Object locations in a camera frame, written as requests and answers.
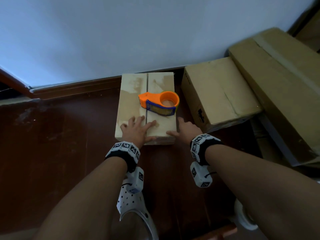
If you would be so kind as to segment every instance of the wall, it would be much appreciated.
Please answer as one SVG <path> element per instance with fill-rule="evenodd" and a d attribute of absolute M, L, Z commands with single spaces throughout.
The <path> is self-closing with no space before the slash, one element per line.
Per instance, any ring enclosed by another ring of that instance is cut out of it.
<path fill-rule="evenodd" d="M 224 56 L 313 0 L 1 0 L 0 68 L 32 87 Z"/>

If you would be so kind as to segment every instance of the person's left arm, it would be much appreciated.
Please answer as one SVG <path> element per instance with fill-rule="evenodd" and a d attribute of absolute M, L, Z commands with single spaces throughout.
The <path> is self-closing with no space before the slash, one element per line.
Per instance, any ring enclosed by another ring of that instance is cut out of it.
<path fill-rule="evenodd" d="M 156 121 L 141 127 L 144 116 L 134 119 L 121 125 L 122 139 L 141 148 L 154 140 L 146 131 Z M 124 159 L 107 158 L 55 206 L 34 239 L 107 239 L 126 172 Z"/>

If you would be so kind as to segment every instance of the small cardboard box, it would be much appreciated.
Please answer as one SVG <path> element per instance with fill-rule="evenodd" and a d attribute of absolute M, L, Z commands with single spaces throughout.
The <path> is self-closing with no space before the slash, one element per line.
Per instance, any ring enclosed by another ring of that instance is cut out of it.
<path fill-rule="evenodd" d="M 278 28 L 231 46 L 229 54 L 294 165 L 320 161 L 319 54 Z"/>
<path fill-rule="evenodd" d="M 121 79 L 121 90 L 118 105 L 117 123 L 115 125 L 115 138 L 122 141 L 122 131 L 120 126 L 135 116 L 145 116 L 142 122 L 157 121 L 157 124 L 147 131 L 147 136 L 155 136 L 156 140 L 146 145 L 170 145 L 174 144 L 175 138 L 166 134 L 166 131 L 176 131 L 176 115 L 161 116 L 142 108 L 139 102 L 139 94 L 145 92 L 160 93 L 163 91 L 174 92 L 173 72 L 152 72 L 123 74 Z"/>
<path fill-rule="evenodd" d="M 262 111 L 230 57 L 186 66 L 181 89 L 204 133 L 240 124 Z"/>

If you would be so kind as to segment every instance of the orange tape dispenser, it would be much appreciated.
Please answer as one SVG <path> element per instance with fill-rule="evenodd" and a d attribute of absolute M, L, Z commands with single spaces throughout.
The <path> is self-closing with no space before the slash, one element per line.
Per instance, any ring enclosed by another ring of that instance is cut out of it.
<path fill-rule="evenodd" d="M 180 102 L 179 96 L 171 91 L 145 92 L 139 95 L 139 100 L 143 108 L 163 116 L 174 115 Z"/>

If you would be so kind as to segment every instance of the hand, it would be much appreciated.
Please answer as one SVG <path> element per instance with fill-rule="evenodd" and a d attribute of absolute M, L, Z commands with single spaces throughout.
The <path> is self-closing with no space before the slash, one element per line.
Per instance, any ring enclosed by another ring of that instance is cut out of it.
<path fill-rule="evenodd" d="M 166 133 L 180 139 L 182 142 L 190 145 L 194 137 L 203 134 L 201 129 L 191 122 L 185 122 L 183 118 L 178 117 L 180 133 L 169 130 Z"/>
<path fill-rule="evenodd" d="M 147 123 L 141 127 L 141 122 L 144 120 L 144 116 L 139 116 L 134 123 L 135 117 L 131 117 L 128 121 L 128 125 L 122 124 L 120 126 L 122 130 L 122 140 L 132 142 L 137 148 L 141 148 L 146 142 L 154 141 L 154 136 L 146 136 L 147 130 L 156 125 L 156 121 Z"/>

